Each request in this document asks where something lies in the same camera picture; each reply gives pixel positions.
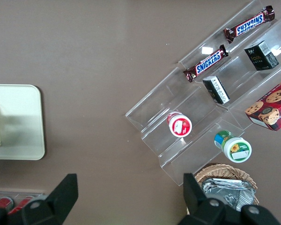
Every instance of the white container with green label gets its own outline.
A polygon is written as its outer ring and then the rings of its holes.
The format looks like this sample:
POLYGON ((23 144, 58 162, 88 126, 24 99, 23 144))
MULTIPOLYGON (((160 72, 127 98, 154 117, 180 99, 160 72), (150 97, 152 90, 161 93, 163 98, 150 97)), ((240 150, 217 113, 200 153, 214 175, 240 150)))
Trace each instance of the white container with green label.
POLYGON ((234 163, 246 161, 252 153, 250 143, 241 137, 234 137, 228 130, 223 130, 214 137, 215 145, 234 163))

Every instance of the red object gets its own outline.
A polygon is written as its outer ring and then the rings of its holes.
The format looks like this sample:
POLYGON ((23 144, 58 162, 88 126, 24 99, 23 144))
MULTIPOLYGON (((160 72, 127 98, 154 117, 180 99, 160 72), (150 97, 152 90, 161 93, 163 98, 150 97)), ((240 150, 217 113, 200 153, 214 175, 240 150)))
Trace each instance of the red object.
POLYGON ((188 68, 187 70, 183 71, 187 80, 192 82, 197 76, 211 68, 213 65, 218 63, 224 57, 228 56, 228 52, 225 49, 224 45, 221 45, 218 50, 213 52, 209 55, 206 59, 202 60, 201 62, 197 63, 195 66, 188 68))
POLYGON ((245 110, 249 119, 270 130, 281 128, 281 83, 245 110))
POLYGON ((20 211, 31 199, 33 199, 33 196, 27 196, 25 197, 16 207, 13 208, 8 214, 16 213, 17 211, 20 211))
POLYGON ((0 209, 10 211, 14 206, 14 202, 10 197, 3 197, 0 199, 0 209))
POLYGON ((191 121, 179 111, 171 112, 167 117, 171 133, 176 137, 185 137, 192 130, 191 121))

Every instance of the red can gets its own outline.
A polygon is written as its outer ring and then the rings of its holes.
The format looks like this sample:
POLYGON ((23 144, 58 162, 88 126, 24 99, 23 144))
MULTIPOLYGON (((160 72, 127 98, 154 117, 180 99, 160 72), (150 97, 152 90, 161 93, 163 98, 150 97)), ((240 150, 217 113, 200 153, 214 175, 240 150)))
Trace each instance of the red can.
POLYGON ((14 201, 10 197, 3 197, 0 199, 0 209, 5 209, 7 212, 14 207, 14 201))
POLYGON ((33 196, 26 196, 16 207, 13 208, 8 214, 16 213, 17 211, 20 211, 31 199, 33 199, 33 196))

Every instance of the black box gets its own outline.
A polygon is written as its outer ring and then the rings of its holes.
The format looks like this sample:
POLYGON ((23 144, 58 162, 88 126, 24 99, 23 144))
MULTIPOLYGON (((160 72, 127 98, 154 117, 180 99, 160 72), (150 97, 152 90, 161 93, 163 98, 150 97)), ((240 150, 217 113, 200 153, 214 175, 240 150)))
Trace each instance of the black box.
POLYGON ((203 83, 213 100, 219 104, 225 104, 230 100, 222 82, 217 76, 208 76, 203 79, 203 83))
POLYGON ((245 52, 257 70, 273 69, 279 64, 265 41, 252 44, 245 52))

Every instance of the transparent plastic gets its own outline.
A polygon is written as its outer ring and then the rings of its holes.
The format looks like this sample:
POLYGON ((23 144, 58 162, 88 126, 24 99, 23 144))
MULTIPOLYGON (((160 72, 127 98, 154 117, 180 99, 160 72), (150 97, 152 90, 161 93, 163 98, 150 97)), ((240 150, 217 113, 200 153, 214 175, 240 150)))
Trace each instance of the transparent plastic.
MULTIPOLYGON (((241 22, 250 19, 251 17, 257 15, 263 7, 263 5, 259 0, 254 0, 249 3, 246 7, 239 11, 234 17, 232 17, 228 22, 226 22, 223 26, 221 26, 216 32, 214 32, 210 37, 204 40, 200 45, 198 45, 194 50, 188 53, 184 58, 182 58, 179 62, 186 68, 190 68, 196 65, 201 60, 205 59, 209 54, 204 54, 205 48, 213 49, 213 51, 219 49, 220 45, 225 45, 226 50, 229 52, 230 56, 233 56, 237 49, 248 40, 252 40, 253 38, 260 35, 266 29, 268 29, 274 22, 263 23, 260 26, 257 26, 250 31, 238 36, 235 40, 229 44, 224 36, 223 30, 225 28, 232 28, 241 22)), ((212 71, 219 67, 219 63, 217 65, 212 66, 206 73, 212 73, 212 71)))
MULTIPOLYGON (((274 70, 281 67, 281 19, 269 30, 244 46, 244 49, 261 41, 266 42, 279 62, 279 65, 274 69, 257 71, 245 51, 241 51, 212 73, 212 75, 217 76, 221 80, 230 97, 230 101, 224 104, 225 107, 231 108, 234 104, 237 104, 241 96, 262 82, 274 70)), ((197 77, 196 82, 202 83, 204 77, 204 75, 197 77)))
POLYGON ((262 98, 266 93, 268 93, 272 88, 281 83, 281 65, 277 70, 272 71, 272 73, 263 79, 258 85, 256 85, 253 89, 248 91, 246 95, 239 98, 237 104, 235 104, 230 112, 234 115, 237 121, 239 121, 240 126, 243 129, 248 128, 249 126, 257 126, 253 124, 246 114, 244 110, 249 108, 252 104, 262 98))
MULTIPOLYGON (((253 1, 227 26, 254 16, 262 7, 259 0, 253 1)), ((244 111, 273 88, 274 83, 281 81, 281 19, 267 24, 237 37, 230 48, 234 54, 192 83, 186 80, 179 68, 175 68, 126 114, 140 131, 143 142, 158 156, 162 169, 178 185, 183 183, 184 173, 196 173, 221 153, 214 145, 216 133, 222 130, 228 130, 234 136, 244 133, 252 124, 244 111), (267 43, 279 61, 274 69, 257 71, 244 51, 261 41, 267 43), (230 96, 229 102, 220 105, 213 101, 202 82, 208 75, 219 77, 230 96), (166 118, 172 111, 180 111, 192 121, 192 131, 188 136, 179 138, 170 132, 166 118)), ((223 27, 204 43, 218 44, 223 27)), ((199 55, 202 46, 182 59, 181 63, 190 64, 188 58, 199 55)))
POLYGON ((14 201, 15 206, 19 204, 27 196, 40 198, 41 196, 43 196, 43 194, 24 193, 24 192, 0 192, 0 199, 3 197, 10 197, 14 201))

